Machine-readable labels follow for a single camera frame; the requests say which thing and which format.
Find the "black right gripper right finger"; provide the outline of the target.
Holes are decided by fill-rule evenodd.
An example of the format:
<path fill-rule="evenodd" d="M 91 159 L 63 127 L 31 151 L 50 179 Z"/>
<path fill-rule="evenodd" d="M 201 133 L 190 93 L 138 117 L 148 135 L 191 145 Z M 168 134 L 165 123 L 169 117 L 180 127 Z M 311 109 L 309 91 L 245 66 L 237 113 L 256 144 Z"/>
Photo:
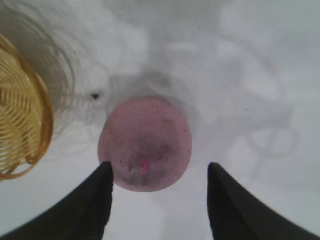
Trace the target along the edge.
<path fill-rule="evenodd" d="M 215 240 L 318 240 L 242 187 L 220 164 L 207 170 L 207 213 Z"/>

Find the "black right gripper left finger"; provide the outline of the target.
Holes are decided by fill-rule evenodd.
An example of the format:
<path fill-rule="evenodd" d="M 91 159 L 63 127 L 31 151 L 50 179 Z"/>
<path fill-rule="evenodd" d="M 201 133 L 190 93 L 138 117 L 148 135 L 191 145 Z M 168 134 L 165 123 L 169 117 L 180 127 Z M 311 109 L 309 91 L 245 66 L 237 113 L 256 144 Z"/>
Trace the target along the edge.
<path fill-rule="evenodd" d="M 101 240 L 113 201 L 113 169 L 99 167 L 65 198 L 2 240 Z"/>

